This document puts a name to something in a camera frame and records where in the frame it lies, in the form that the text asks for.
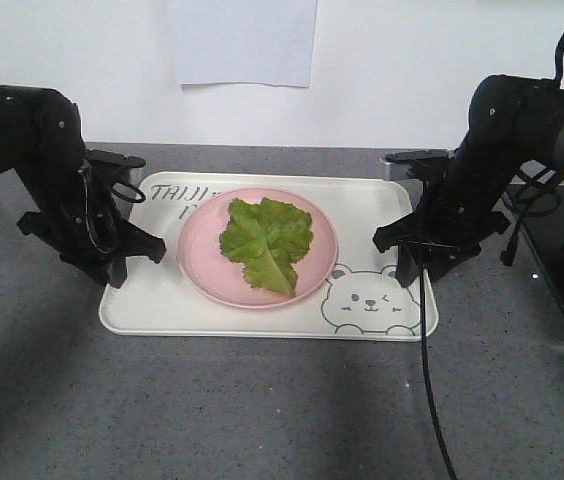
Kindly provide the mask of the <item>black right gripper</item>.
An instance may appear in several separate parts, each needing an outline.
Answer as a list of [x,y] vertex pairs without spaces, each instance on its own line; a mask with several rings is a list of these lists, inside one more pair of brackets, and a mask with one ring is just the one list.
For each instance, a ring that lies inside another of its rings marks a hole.
[[372,237],[380,253],[398,246],[395,278],[402,288],[426,269],[440,279],[478,255],[485,238],[507,229],[509,221],[493,208],[510,182],[510,150],[459,148],[442,176],[422,182],[416,209]]

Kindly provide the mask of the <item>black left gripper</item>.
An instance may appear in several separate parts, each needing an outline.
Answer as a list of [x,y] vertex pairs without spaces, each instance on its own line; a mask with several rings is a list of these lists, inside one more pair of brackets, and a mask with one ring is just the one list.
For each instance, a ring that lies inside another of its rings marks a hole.
[[17,222],[25,235],[35,235],[55,249],[60,258],[82,270],[95,272],[101,285],[120,289],[127,279],[125,257],[146,257],[159,264],[167,248],[153,236],[125,220],[116,201],[141,203],[146,195],[138,187],[110,187],[85,159],[58,184],[36,174],[25,183],[37,212]]

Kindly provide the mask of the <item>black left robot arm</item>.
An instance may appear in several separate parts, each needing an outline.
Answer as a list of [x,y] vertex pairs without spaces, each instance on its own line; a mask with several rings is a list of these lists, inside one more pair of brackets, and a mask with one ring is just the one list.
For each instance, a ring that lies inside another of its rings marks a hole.
[[120,287],[125,260],[160,263],[164,241],[124,219],[116,202],[142,203],[130,180],[145,160],[85,146],[78,107],[53,89],[0,86],[0,174],[13,170],[37,205],[17,223],[96,283]]

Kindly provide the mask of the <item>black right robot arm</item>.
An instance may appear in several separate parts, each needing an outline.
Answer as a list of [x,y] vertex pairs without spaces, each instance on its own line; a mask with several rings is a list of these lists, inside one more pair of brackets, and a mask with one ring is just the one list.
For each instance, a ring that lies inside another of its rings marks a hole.
[[425,268],[436,281],[478,255],[481,242],[503,233],[508,219],[494,206],[528,161],[564,180],[564,90],[551,80],[492,75],[477,87],[468,131],[453,152],[388,154],[386,162],[422,181],[416,209],[378,228],[378,251],[398,249],[396,278],[410,286]]

